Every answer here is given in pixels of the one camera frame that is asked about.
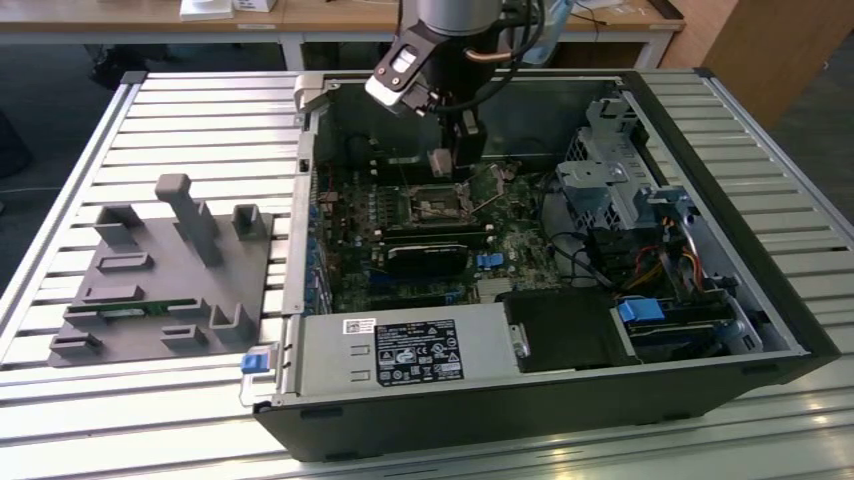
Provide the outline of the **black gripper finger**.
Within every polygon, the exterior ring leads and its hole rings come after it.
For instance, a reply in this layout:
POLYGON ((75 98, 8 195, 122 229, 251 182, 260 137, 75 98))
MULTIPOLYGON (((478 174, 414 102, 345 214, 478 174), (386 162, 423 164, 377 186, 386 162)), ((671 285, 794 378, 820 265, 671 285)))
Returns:
POLYGON ((475 109, 453 113, 447 117, 446 140, 451 152, 453 165, 462 168, 471 165, 482 154, 482 125, 475 109))

